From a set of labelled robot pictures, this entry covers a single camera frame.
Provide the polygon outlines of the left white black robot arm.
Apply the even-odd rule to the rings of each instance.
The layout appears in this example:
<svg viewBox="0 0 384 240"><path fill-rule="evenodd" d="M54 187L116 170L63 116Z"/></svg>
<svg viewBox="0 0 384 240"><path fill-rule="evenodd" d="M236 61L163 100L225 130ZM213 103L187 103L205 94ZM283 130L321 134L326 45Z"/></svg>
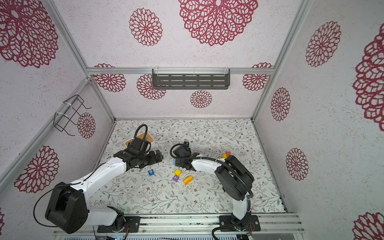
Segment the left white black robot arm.
<svg viewBox="0 0 384 240"><path fill-rule="evenodd" d="M60 182L48 191L51 196L45 219L52 228L58 227L67 234L87 226L103 226L111 232L122 232L127 226L124 213L112 206L91 208L88 206L90 197L128 170L143 169L160 163L163 158L161 151L151 150L148 141L135 138L128 148L114 154L93 172L69 184Z"/></svg>

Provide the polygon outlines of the orange wooden cylinder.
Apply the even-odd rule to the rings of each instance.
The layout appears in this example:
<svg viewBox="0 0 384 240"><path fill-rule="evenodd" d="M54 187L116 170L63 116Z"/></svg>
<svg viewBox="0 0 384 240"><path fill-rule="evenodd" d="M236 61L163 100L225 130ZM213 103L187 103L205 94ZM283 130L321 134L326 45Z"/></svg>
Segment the orange wooden cylinder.
<svg viewBox="0 0 384 240"><path fill-rule="evenodd" d="M192 177L192 176L188 176L188 177L186 177L184 180L183 180L183 183L185 184L185 185L187 185L187 184L189 184L191 181L193 181L194 180L194 178Z"/></svg>

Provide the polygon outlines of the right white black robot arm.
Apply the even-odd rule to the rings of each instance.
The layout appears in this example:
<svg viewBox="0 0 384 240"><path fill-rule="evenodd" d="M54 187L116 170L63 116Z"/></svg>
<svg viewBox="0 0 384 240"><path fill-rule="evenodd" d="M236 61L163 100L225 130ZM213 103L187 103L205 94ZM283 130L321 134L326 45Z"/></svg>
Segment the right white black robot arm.
<svg viewBox="0 0 384 240"><path fill-rule="evenodd" d="M238 221L249 218L255 178L235 156L230 155L224 159L205 157L192 153L187 143L172 146L170 156L175 160L177 167L215 175L223 191L233 199L233 218Z"/></svg>

